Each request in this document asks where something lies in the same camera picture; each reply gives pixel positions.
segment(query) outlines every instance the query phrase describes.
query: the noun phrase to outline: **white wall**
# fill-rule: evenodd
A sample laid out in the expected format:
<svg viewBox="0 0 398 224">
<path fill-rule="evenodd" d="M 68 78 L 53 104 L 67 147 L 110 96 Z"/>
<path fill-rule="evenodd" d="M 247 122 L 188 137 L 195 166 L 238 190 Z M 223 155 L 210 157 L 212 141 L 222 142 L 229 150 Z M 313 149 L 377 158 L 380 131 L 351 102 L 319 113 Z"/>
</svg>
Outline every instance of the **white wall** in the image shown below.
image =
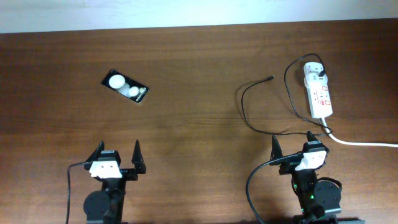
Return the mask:
<svg viewBox="0 0 398 224">
<path fill-rule="evenodd" d="M 0 32 L 398 17 L 398 0 L 0 0 Z"/>
</svg>

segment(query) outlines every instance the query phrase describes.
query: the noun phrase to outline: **power strip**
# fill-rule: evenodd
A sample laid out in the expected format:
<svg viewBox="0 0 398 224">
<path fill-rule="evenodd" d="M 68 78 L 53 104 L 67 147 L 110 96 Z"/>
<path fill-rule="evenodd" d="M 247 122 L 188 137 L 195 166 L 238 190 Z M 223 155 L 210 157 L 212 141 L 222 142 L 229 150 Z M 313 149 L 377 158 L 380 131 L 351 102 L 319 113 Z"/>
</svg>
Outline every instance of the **power strip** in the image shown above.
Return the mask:
<svg viewBox="0 0 398 224">
<path fill-rule="evenodd" d="M 311 108 L 311 116 L 320 120 L 320 123 L 327 127 L 325 118 L 333 114 L 328 88 L 328 77 L 324 72 L 323 65 L 317 62 L 308 62 L 304 65 L 304 84 L 307 87 L 308 100 Z M 331 133 L 330 138 L 338 143 L 350 146 L 384 146 L 398 147 L 398 144 L 375 143 L 375 142 L 348 142 L 342 141 Z"/>
<path fill-rule="evenodd" d="M 308 62 L 304 65 L 304 84 L 307 87 L 311 116 L 326 118 L 333 114 L 328 88 L 328 77 L 321 63 Z"/>
</svg>

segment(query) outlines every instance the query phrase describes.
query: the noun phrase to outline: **black cable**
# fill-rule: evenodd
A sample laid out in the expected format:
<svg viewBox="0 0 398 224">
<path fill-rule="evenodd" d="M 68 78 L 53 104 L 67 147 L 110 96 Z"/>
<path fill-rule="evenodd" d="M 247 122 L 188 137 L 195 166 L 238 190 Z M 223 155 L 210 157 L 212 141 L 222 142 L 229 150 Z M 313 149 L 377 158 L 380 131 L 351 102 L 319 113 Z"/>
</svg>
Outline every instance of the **black cable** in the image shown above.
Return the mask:
<svg viewBox="0 0 398 224">
<path fill-rule="evenodd" d="M 301 118 L 301 119 L 303 119 L 304 121 L 309 122 L 309 123 L 313 123 L 313 124 L 315 124 L 315 125 L 317 125 L 317 126 L 320 126 L 320 127 L 329 129 L 329 130 L 330 130 L 329 133 L 314 134 L 314 136 L 325 136 L 325 135 L 327 135 L 327 134 L 332 133 L 333 130 L 332 130 L 331 128 L 329 128 L 329 127 L 326 127 L 326 126 L 322 125 L 322 124 L 316 123 L 316 122 L 314 122 L 314 121 L 310 121 L 309 119 L 304 118 L 304 117 L 300 116 L 300 115 L 297 113 L 296 107 L 295 107 L 294 104 L 293 104 L 293 99 L 292 99 L 292 96 L 290 95 L 290 91 L 289 91 L 289 88 L 287 87 L 287 82 L 286 82 L 286 74 L 287 74 L 287 70 L 290 68 L 290 66 L 292 66 L 292 65 L 293 65 L 294 63 L 296 63 L 297 61 L 299 61 L 299 60 L 301 60 L 301 59 L 303 59 L 303 58 L 305 58 L 305 57 L 311 56 L 311 55 L 314 55 L 314 56 L 318 57 L 320 63 L 321 63 L 322 66 L 323 66 L 323 71 L 325 71 L 325 66 L 323 65 L 323 61 L 322 61 L 322 59 L 319 57 L 319 55 L 313 54 L 313 53 L 311 53 L 311 54 L 306 54 L 306 55 L 304 55 L 304 56 L 302 56 L 302 57 L 300 57 L 300 58 L 294 60 L 294 61 L 286 68 L 285 74 L 284 74 L 285 86 L 286 86 L 286 90 L 287 90 L 287 94 L 288 94 L 288 96 L 289 96 L 290 102 L 291 102 L 291 104 L 292 104 L 292 108 L 293 108 L 294 113 L 296 114 L 296 116 L 299 117 L 299 118 Z M 261 80 L 261 81 L 258 81 L 258 82 L 256 82 L 256 83 L 253 83 L 252 85 L 248 86 L 248 87 L 243 91 L 243 93 L 242 93 L 242 98 L 241 98 L 241 107 L 242 107 L 242 115 L 243 115 L 243 120 L 244 120 L 244 122 L 247 124 L 247 126 L 249 126 L 249 128 L 251 128 L 253 131 L 258 132 L 258 133 L 273 134 L 273 135 L 276 135 L 276 136 L 291 135 L 291 134 L 303 134 L 303 135 L 306 135 L 306 133 L 302 133 L 302 132 L 272 133 L 272 132 L 262 131 L 262 130 L 256 129 L 256 128 L 254 128 L 254 127 L 252 127 L 252 126 L 250 125 L 248 119 L 246 118 L 246 114 L 244 113 L 244 106 L 243 106 L 244 94 L 245 94 L 245 92 L 248 91 L 251 87 L 253 87 L 253 86 L 257 85 L 257 84 L 260 84 L 260 83 L 269 81 L 269 80 L 271 80 L 271 79 L 273 79 L 273 78 L 275 78 L 275 76 L 271 75 L 271 76 L 267 77 L 267 78 L 264 79 L 264 80 Z"/>
<path fill-rule="evenodd" d="M 257 167 L 251 172 L 251 174 L 249 175 L 248 180 L 246 181 L 246 197 L 248 198 L 248 202 L 249 202 L 249 205 L 250 205 L 250 207 L 251 207 L 251 210 L 253 211 L 253 213 L 254 213 L 254 215 L 256 216 L 256 218 L 261 222 L 261 224 L 266 224 L 266 223 L 265 223 L 265 221 L 260 217 L 260 215 L 257 213 L 257 210 L 254 208 L 254 205 L 253 205 L 253 203 L 252 203 L 252 201 L 251 201 L 251 199 L 250 199 L 250 195 L 249 195 L 249 183 L 250 183 L 250 180 L 251 180 L 251 178 L 253 177 L 253 175 L 254 175 L 259 169 L 261 169 L 261 168 L 263 168 L 264 166 L 270 164 L 271 162 L 279 162 L 279 161 L 281 161 L 281 160 L 288 159 L 288 158 L 290 158 L 290 157 L 295 157 L 295 156 L 297 156 L 297 155 L 296 155 L 296 154 L 292 154 L 292 155 L 288 155 L 288 156 L 285 156 L 285 157 L 282 157 L 282 158 L 279 158 L 279 159 L 274 159 L 274 160 L 272 160 L 272 161 L 265 162 L 265 163 L 263 163 L 263 164 L 257 166 Z"/>
<path fill-rule="evenodd" d="M 75 167 L 75 166 L 82 166 L 85 164 L 90 164 L 90 162 L 79 162 L 76 164 L 72 164 L 68 167 L 68 172 L 67 172 L 67 176 L 68 176 L 68 205 L 67 205 L 67 220 L 65 221 L 65 224 L 68 224 L 68 222 L 69 222 L 69 213 L 70 213 L 70 168 Z"/>
</svg>

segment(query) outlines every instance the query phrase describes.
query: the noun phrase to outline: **wooden table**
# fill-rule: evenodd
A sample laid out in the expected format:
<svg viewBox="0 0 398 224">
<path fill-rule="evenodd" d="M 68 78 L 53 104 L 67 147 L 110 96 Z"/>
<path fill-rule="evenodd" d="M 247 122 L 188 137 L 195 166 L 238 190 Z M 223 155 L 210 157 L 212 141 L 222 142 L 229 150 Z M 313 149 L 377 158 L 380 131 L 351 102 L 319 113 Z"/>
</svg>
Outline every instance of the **wooden table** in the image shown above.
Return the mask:
<svg viewBox="0 0 398 224">
<path fill-rule="evenodd" d="M 275 79 L 246 95 L 250 122 L 269 131 L 322 130 L 294 116 L 283 72 L 303 54 L 321 55 L 329 76 L 335 136 L 397 142 L 398 20 L 298 22 L 166 29 L 0 35 L 0 223 L 63 223 L 66 169 L 103 140 L 131 167 L 139 139 L 147 174 L 129 182 L 130 223 L 235 223 L 253 220 L 244 186 L 269 159 L 271 136 L 239 114 L 245 83 Z M 310 117 L 302 67 L 287 81 L 298 112 Z M 114 68 L 150 87 L 137 105 L 100 85 Z M 398 219 L 398 150 L 330 148 L 320 176 L 344 185 L 339 217 Z M 284 154 L 305 136 L 279 137 Z M 70 223 L 84 223 L 83 201 L 101 184 L 72 170 Z M 300 213 L 290 176 L 265 167 L 251 183 L 264 219 Z"/>
</svg>

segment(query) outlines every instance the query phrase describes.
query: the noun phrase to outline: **power strip switch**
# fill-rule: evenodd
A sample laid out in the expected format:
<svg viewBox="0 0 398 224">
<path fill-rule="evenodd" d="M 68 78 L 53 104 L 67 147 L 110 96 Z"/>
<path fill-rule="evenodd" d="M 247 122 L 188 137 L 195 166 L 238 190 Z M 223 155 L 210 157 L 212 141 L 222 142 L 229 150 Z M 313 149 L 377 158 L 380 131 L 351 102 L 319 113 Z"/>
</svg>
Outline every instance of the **power strip switch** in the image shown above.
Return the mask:
<svg viewBox="0 0 398 224">
<path fill-rule="evenodd" d="M 308 62 L 304 65 L 304 84 L 307 87 L 311 116 L 326 118 L 333 113 L 328 88 L 328 77 L 321 63 Z"/>
</svg>

